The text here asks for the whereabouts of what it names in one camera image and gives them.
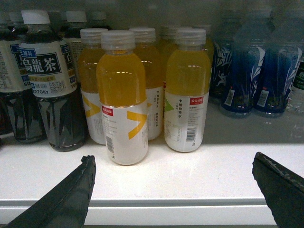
shelf surface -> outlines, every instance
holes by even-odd
[[[260,151],[304,176],[304,117],[277,119],[252,113],[233,119],[208,104],[202,145],[179,153],[163,134],[149,142],[133,166],[113,163],[105,146],[89,140],[72,152],[56,152],[47,140],[27,145],[1,136],[0,224],[23,212],[94,155],[96,179],[87,225],[275,224],[252,175]]]

yellow drink bottle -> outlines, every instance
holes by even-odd
[[[205,41],[203,29],[179,29],[178,49],[167,64],[165,140],[179,152],[193,151],[203,140],[211,68]]]
[[[146,95],[148,101],[149,140],[162,132],[163,82],[160,53],[153,45],[156,41],[154,28],[131,28],[135,34],[136,54],[146,72]]]
[[[210,63],[212,65],[213,62],[213,53],[214,53],[214,47],[213,42],[211,39],[211,25],[195,25],[193,26],[194,29],[204,29],[206,30],[206,43],[204,45],[204,49],[207,51],[207,55],[210,59]]]
[[[105,134],[102,124],[96,67],[105,53],[101,48],[101,33],[104,31],[107,31],[107,29],[85,28],[80,30],[84,49],[78,58],[81,94],[89,134],[96,143],[103,145],[105,145]]]
[[[101,37],[105,54],[96,77],[108,155],[118,164],[135,164],[148,151],[144,66],[133,53],[132,31],[106,31]]]

dark liquid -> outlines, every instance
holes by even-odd
[[[39,107],[32,89],[7,93],[4,98],[17,141],[34,143],[46,138]]]
[[[67,152],[81,147],[87,136],[79,88],[60,97],[37,98],[50,145]]]
[[[0,135],[8,134],[13,131],[10,118],[6,110],[4,98],[0,97]]]

bottle label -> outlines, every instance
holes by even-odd
[[[105,145],[99,94],[86,93],[83,90],[81,90],[81,94],[90,136],[95,142]]]
[[[0,41],[0,92],[2,93],[20,92],[31,88],[19,44],[19,40]]]
[[[78,58],[79,58],[82,50],[85,48],[85,46],[81,42],[81,39],[79,39],[79,38],[64,38],[64,40],[67,42],[67,44],[70,47],[76,79],[78,82],[80,82],[77,62],[78,62]]]
[[[116,108],[102,104],[107,151],[119,164],[134,164],[148,151],[147,101]]]
[[[20,52],[35,96],[57,97],[76,90],[76,78],[66,42],[22,43]]]
[[[295,88],[304,90],[304,62],[300,63],[299,69],[294,79],[295,80],[293,86]]]
[[[163,87],[146,89],[148,101],[149,140],[162,132]]]
[[[172,148],[188,152],[203,140],[209,93],[178,96],[165,92],[165,139]]]
[[[230,72],[231,62],[231,48],[221,47],[219,44],[214,42],[214,58],[210,81],[210,93],[212,96],[221,98],[226,85],[226,77]]]

bottle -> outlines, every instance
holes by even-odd
[[[20,39],[9,31],[1,13],[1,105],[9,116],[15,139],[21,143],[34,143],[45,139],[46,133],[29,77],[20,57],[19,44]]]
[[[271,10],[251,7],[245,24],[234,36],[231,71],[221,99],[223,113],[231,117],[250,114],[271,34],[267,26]]]
[[[45,10],[22,10],[28,32],[20,45],[24,66],[38,100],[47,138],[56,151],[81,147],[86,120],[68,45],[49,26]]]
[[[21,12],[10,12],[9,18],[13,23],[11,31],[20,39],[23,39],[25,34],[28,32],[28,27],[23,23]]]
[[[290,9],[272,33],[257,84],[257,114],[278,117],[285,111],[304,48],[304,12]]]
[[[165,140],[176,151],[190,152],[203,140],[211,66],[203,50],[205,30],[179,29],[175,39],[178,49],[167,65]]]
[[[304,57],[294,79],[286,110],[304,115]]]
[[[194,25],[192,27],[194,29],[200,29],[201,28],[201,29],[206,30],[206,43],[204,45],[204,49],[207,51],[210,63],[212,65],[214,47],[213,47],[213,41],[211,39],[211,25]]]
[[[214,103],[222,98],[226,77],[230,72],[233,36],[241,27],[240,17],[235,11],[227,10],[222,14],[222,22],[214,32],[214,55],[210,81],[210,97]]]
[[[61,25],[58,30],[58,35],[63,38],[65,36],[66,31],[69,29],[69,24],[67,22],[67,16],[65,12],[60,12],[60,17],[61,17]]]
[[[84,45],[81,43],[80,39],[80,30],[87,28],[86,13],[84,11],[67,11],[66,19],[69,23],[69,28],[66,31],[63,40],[69,45],[76,80],[77,82],[80,82],[77,62],[80,53],[84,49]]]
[[[107,29],[84,28],[80,30],[81,42],[85,48],[78,59],[81,94],[89,134],[96,143],[102,145],[105,145],[105,134],[100,110],[96,67],[105,53],[101,48],[101,33],[104,31],[107,31]]]
[[[163,82],[161,54],[154,46],[154,28],[131,28],[135,34],[136,54],[142,61],[146,73],[146,95],[148,101],[148,136],[157,138],[162,132]]]
[[[107,25],[106,13],[103,11],[92,11],[90,13],[90,24],[91,28],[107,29],[112,30],[112,28]]]
[[[145,70],[133,53],[132,31],[106,31],[101,36],[105,54],[97,65],[96,77],[107,152],[114,162],[131,165],[148,151]]]

